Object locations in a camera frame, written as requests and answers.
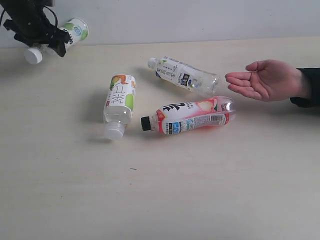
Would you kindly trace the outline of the person's open hand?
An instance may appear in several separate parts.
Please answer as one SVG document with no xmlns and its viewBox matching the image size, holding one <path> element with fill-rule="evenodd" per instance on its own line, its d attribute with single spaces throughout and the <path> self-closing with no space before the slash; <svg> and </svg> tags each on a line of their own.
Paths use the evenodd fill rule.
<svg viewBox="0 0 320 240">
<path fill-rule="evenodd" d="M 245 72 L 225 75 L 228 89 L 244 97 L 275 102 L 298 96 L 303 86 L 301 72 L 279 60 L 255 61 Z"/>
</svg>

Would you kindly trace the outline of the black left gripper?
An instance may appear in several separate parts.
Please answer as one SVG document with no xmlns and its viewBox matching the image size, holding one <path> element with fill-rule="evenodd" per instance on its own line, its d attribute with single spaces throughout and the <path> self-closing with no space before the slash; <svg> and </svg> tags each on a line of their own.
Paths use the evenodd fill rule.
<svg viewBox="0 0 320 240">
<path fill-rule="evenodd" d="M 48 48 L 64 57 L 66 45 L 70 41 L 67 30 L 50 23 L 44 8 L 54 6 L 53 0 L 0 0 L 2 15 L 8 14 L 3 26 L 15 33 L 14 39 L 27 46 L 47 43 Z"/>
</svg>

